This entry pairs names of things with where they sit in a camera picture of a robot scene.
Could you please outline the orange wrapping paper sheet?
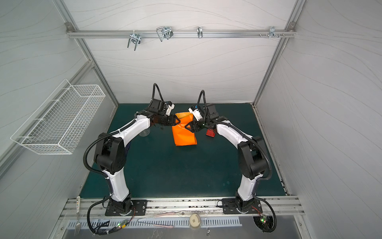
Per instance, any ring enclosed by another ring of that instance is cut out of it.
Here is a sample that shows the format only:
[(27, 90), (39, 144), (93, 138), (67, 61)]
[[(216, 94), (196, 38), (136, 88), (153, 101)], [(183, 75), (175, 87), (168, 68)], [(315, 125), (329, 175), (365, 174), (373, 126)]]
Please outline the orange wrapping paper sheet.
[(176, 113), (175, 114), (180, 123), (172, 127), (172, 133), (174, 138), (174, 143), (176, 146), (188, 146), (197, 145), (197, 139), (194, 133), (190, 132), (185, 128), (186, 124), (190, 123), (194, 116), (192, 113)]

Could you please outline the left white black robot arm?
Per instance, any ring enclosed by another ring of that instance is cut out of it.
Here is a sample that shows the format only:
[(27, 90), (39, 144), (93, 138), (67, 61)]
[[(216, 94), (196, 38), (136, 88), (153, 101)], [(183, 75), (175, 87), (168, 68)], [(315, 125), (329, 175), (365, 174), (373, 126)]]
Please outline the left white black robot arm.
[(126, 215), (132, 209), (131, 194), (124, 177), (131, 141), (155, 124), (178, 125), (179, 118), (171, 114), (174, 107), (170, 101), (153, 99), (149, 106), (137, 112), (130, 122), (111, 133), (101, 133), (85, 150), (85, 168), (107, 180), (109, 201), (117, 213)]

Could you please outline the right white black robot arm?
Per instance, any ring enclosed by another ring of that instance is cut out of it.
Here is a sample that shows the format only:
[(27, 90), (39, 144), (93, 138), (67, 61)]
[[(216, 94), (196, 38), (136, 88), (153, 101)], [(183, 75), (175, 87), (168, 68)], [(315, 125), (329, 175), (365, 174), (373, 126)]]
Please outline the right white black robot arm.
[(273, 175), (268, 154), (256, 138), (240, 130), (228, 118), (220, 116), (214, 104), (204, 107), (192, 105), (189, 112), (194, 119), (186, 124), (188, 131), (215, 130), (237, 149), (242, 178), (236, 191), (235, 206), (240, 213), (247, 213), (260, 201), (256, 194), (260, 181), (269, 180)]

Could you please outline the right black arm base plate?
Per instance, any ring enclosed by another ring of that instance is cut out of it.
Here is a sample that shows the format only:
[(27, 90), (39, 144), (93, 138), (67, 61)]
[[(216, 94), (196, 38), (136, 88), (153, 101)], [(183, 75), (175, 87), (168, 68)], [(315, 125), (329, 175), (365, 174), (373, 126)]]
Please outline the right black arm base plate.
[(217, 202), (217, 207), (221, 208), (224, 214), (262, 214), (262, 206), (259, 200), (254, 198), (243, 201), (240, 197), (223, 198)]

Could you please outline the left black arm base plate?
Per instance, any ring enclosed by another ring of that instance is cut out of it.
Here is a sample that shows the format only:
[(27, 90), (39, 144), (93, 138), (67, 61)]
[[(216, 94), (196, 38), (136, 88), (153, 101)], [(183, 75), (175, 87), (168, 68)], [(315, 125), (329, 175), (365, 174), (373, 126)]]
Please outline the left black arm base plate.
[(105, 216), (144, 216), (147, 200), (126, 199), (123, 202), (112, 200), (108, 202)]

